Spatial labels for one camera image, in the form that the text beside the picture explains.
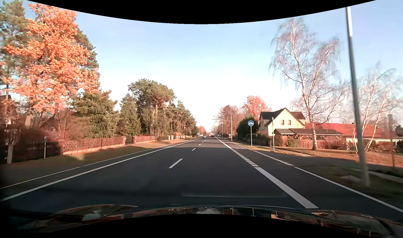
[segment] pole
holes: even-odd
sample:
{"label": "pole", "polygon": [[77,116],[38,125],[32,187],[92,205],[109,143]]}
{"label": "pole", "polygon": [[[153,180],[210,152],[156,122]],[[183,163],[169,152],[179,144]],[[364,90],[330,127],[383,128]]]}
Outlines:
{"label": "pole", "polygon": [[362,177],[363,185],[366,187],[369,187],[370,186],[369,170],[368,170],[366,155],[364,153],[362,123],[360,121],[360,109],[359,109],[359,99],[358,99],[358,90],[357,90],[357,78],[356,78],[355,65],[354,65],[351,8],[346,7],[345,13],[346,13],[346,17],[347,17],[348,51],[349,51],[349,57],[350,57],[351,85],[352,85],[352,90],[353,90],[354,116],[355,116],[357,141],[358,141],[357,146],[358,146],[358,154],[359,154],[359,158],[360,158],[360,165],[361,165],[361,172],[362,172],[361,177]]}
{"label": "pole", "polygon": [[275,152],[275,131],[273,130],[273,117],[272,117],[272,140],[273,140],[273,152]]}
{"label": "pole", "polygon": [[388,115],[388,129],[389,129],[389,139],[391,140],[391,158],[392,158],[392,168],[395,169],[395,158],[394,158],[394,144],[392,142],[393,132],[392,132],[392,114]]}
{"label": "pole", "polygon": [[230,141],[232,141],[232,106],[229,105],[230,108]]}
{"label": "pole", "polygon": [[46,158],[46,142],[47,142],[47,136],[44,136],[44,159]]}

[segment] red roof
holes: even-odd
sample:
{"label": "red roof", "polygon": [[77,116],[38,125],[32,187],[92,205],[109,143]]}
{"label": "red roof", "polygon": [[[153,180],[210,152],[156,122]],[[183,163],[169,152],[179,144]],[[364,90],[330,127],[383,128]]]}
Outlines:
{"label": "red roof", "polygon": [[[311,123],[306,122],[306,128],[311,128]],[[354,125],[353,124],[340,124],[340,123],[315,123],[316,129],[334,129],[337,132],[341,132],[346,136],[353,136]],[[366,124],[366,128],[363,132],[363,137],[372,137],[374,125]],[[375,138],[388,138],[384,129],[376,128]]]}

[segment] black border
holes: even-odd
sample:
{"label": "black border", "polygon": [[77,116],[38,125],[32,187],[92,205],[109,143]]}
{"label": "black border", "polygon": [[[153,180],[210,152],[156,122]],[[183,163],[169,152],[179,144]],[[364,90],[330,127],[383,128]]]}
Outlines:
{"label": "black border", "polygon": [[37,3],[106,17],[177,24],[224,24],[297,17],[373,1],[266,1],[266,2],[97,2],[77,0]]}

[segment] lane marking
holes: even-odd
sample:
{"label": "lane marking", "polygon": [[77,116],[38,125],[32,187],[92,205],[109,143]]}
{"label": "lane marking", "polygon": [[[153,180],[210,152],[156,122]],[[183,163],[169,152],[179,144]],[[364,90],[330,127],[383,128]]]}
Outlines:
{"label": "lane marking", "polygon": [[24,195],[24,194],[29,193],[29,192],[33,192],[33,191],[35,191],[35,190],[38,190],[38,189],[40,189],[40,188],[44,188],[44,187],[50,186],[50,185],[55,184],[55,183],[58,183],[58,182],[62,182],[62,181],[68,180],[68,179],[75,178],[75,177],[80,176],[80,175],[85,175],[85,174],[88,174],[88,173],[90,173],[90,172],[93,172],[93,171],[96,171],[96,170],[99,170],[99,169],[103,169],[103,168],[109,167],[109,166],[114,165],[114,164],[119,164],[119,163],[125,162],[125,161],[130,160],[130,159],[134,159],[134,158],[137,158],[137,157],[146,155],[146,154],[151,154],[151,153],[154,153],[154,152],[157,152],[157,151],[160,151],[160,150],[168,149],[168,148],[171,148],[171,147],[174,147],[174,146],[177,146],[177,145],[182,145],[182,144],[185,144],[185,143],[187,143],[187,142],[190,142],[190,141],[186,141],[186,142],[184,142],[184,143],[179,143],[179,144],[176,144],[176,145],[167,147],[167,148],[162,148],[162,149],[158,149],[158,150],[155,150],[155,151],[151,151],[151,152],[148,152],[148,153],[145,153],[145,154],[137,155],[137,156],[134,156],[134,157],[132,157],[132,158],[124,159],[124,160],[121,160],[121,161],[118,161],[118,162],[114,162],[114,163],[112,163],[112,164],[104,165],[104,166],[102,166],[102,167],[98,167],[98,168],[95,168],[95,169],[92,169],[92,170],[88,170],[88,171],[79,173],[79,174],[77,174],[77,175],[69,176],[69,177],[66,177],[66,178],[63,178],[63,179],[60,179],[60,180],[57,180],[57,181],[53,181],[53,182],[50,182],[50,183],[47,183],[47,184],[44,184],[44,185],[41,185],[41,186],[38,186],[38,187],[35,187],[35,188],[32,188],[32,189],[28,189],[28,190],[26,190],[26,191],[24,191],[24,192],[20,192],[20,193],[17,193],[17,194],[14,194],[14,195],[11,195],[11,196],[2,198],[2,199],[0,199],[0,202],[4,202],[4,201],[6,201],[6,200],[9,200],[9,199],[12,199],[12,198],[15,198],[15,197]]}
{"label": "lane marking", "polygon": [[393,208],[393,209],[395,209],[395,210],[397,210],[397,211],[403,213],[403,209],[400,209],[400,208],[395,207],[395,206],[393,206],[393,205],[391,205],[391,204],[385,203],[385,202],[383,202],[383,201],[381,201],[381,200],[379,200],[379,199],[376,199],[376,198],[371,197],[371,196],[369,196],[369,195],[366,195],[366,194],[364,194],[364,193],[358,192],[358,191],[356,191],[356,190],[354,190],[354,189],[351,189],[351,188],[349,188],[349,187],[346,187],[346,186],[344,186],[344,185],[341,185],[341,184],[339,184],[339,183],[337,183],[337,182],[331,181],[331,180],[329,180],[329,179],[326,179],[326,178],[321,177],[321,176],[319,176],[319,175],[316,175],[316,174],[314,174],[314,173],[310,173],[309,171],[306,171],[306,170],[303,170],[303,169],[300,169],[300,168],[297,168],[297,167],[294,167],[294,168],[299,169],[299,170],[301,170],[301,171],[304,171],[304,172],[306,172],[306,173],[308,173],[308,174],[311,174],[311,175],[313,175],[313,176],[316,176],[316,177],[318,177],[318,178],[321,178],[321,179],[323,179],[323,180],[325,180],[325,181],[331,182],[331,183],[333,183],[333,184],[335,184],[335,185],[338,185],[338,186],[340,186],[340,187],[342,187],[342,188],[345,188],[345,189],[347,189],[347,190],[350,190],[351,192],[357,193],[357,194],[359,194],[359,195],[361,195],[361,196],[370,198],[370,199],[372,199],[372,200],[375,201],[375,202],[384,204],[384,205],[386,205],[386,206],[388,206],[388,207],[390,207],[390,208]]}
{"label": "lane marking", "polygon": [[[230,150],[232,150],[234,153],[237,153],[235,149],[232,149],[229,145],[225,144],[223,141],[219,140],[221,143],[223,143],[226,147],[228,147]],[[262,169],[255,163],[251,161],[247,161],[249,164],[251,164],[257,171],[261,172],[266,178],[268,178],[270,181],[272,181],[274,184],[276,184],[280,189],[282,189],[284,192],[286,192],[289,196],[294,198],[298,203],[300,203],[303,207],[305,208],[318,208],[315,204],[307,200],[305,197],[301,196],[298,192],[295,192],[292,188],[287,186],[285,183],[281,182],[279,179],[275,178],[272,176],[270,173],[268,173],[266,170]]]}
{"label": "lane marking", "polygon": [[169,167],[170,169],[172,168],[172,167],[174,167],[177,163],[179,163],[181,160],[183,160],[183,158],[182,159],[179,159],[177,162],[175,162],[171,167]]}
{"label": "lane marking", "polygon": [[[156,147],[156,148],[151,148],[151,149],[159,149],[159,148],[162,148],[162,147],[165,147],[165,146],[170,146],[170,144],[168,144],[168,145],[163,145],[163,146],[159,146],[159,147]],[[144,151],[151,150],[151,149],[145,149],[145,150],[141,150],[141,151],[134,152],[134,153],[131,153],[131,154],[136,154],[136,153],[144,152]],[[98,162],[91,163],[91,164],[86,164],[86,165],[83,165],[83,166],[79,166],[79,167],[75,167],[75,168],[72,168],[72,169],[63,170],[63,171],[60,171],[60,172],[56,172],[56,173],[53,173],[53,174],[41,176],[41,177],[38,177],[38,178],[33,178],[33,179],[26,180],[26,181],[22,181],[22,182],[17,182],[17,183],[12,184],[12,185],[8,185],[8,186],[1,187],[0,189],[12,187],[12,186],[15,186],[15,185],[18,185],[18,184],[21,184],[21,183],[33,181],[33,180],[40,179],[40,178],[44,178],[44,177],[47,177],[47,176],[56,175],[56,174],[63,173],[63,172],[69,171],[69,170],[73,170],[73,169],[77,169],[77,168],[82,168],[82,167],[85,167],[85,166],[88,166],[88,165],[97,164],[97,163],[100,163],[100,162],[105,162],[105,161],[108,161],[108,160],[117,159],[117,158],[124,157],[124,156],[128,156],[128,155],[131,155],[131,154],[121,155],[121,156],[114,157],[114,158],[111,158],[111,159],[102,160],[102,161],[98,161]]]}
{"label": "lane marking", "polygon": [[282,161],[282,160],[273,158],[272,156],[269,156],[269,155],[267,155],[267,154],[263,154],[262,152],[259,152],[259,151],[256,151],[256,150],[252,150],[252,149],[247,148],[247,147],[244,147],[244,148],[245,148],[245,149],[249,149],[249,150],[251,150],[251,151],[254,151],[254,152],[256,152],[257,154],[261,154],[261,155],[266,156],[266,157],[268,157],[268,158],[271,158],[271,159],[274,159],[274,160],[276,160],[276,161],[279,161],[279,162],[281,162],[281,163],[283,163],[283,164],[286,164],[286,165],[289,165],[289,166],[294,166],[294,165],[289,164],[289,163],[287,163],[287,162],[285,162],[285,161]]}

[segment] street lamp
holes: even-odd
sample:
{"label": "street lamp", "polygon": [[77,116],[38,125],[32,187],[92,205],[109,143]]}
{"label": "street lamp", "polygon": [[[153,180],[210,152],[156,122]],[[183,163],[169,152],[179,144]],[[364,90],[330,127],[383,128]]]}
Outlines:
{"label": "street lamp", "polygon": [[354,53],[353,53],[353,30],[351,24],[351,8],[345,8],[345,14],[347,18],[347,35],[348,35],[348,53],[350,58],[350,72],[351,72],[351,89],[353,91],[353,104],[354,104],[354,116],[356,122],[356,131],[357,131],[357,147],[358,154],[361,165],[361,177],[363,185],[366,187],[370,186],[369,180],[369,170],[368,164],[366,160],[366,155],[364,153],[364,144],[363,144],[363,134],[362,134],[362,124],[360,120],[360,109],[359,109],[359,99],[358,99],[358,89],[357,89],[357,78],[356,71],[354,65]]}
{"label": "street lamp", "polygon": [[272,140],[273,140],[273,152],[275,152],[275,131],[273,131],[273,117],[272,117]]}
{"label": "street lamp", "polygon": [[232,106],[229,106],[229,111],[230,111],[230,141],[232,141]]}

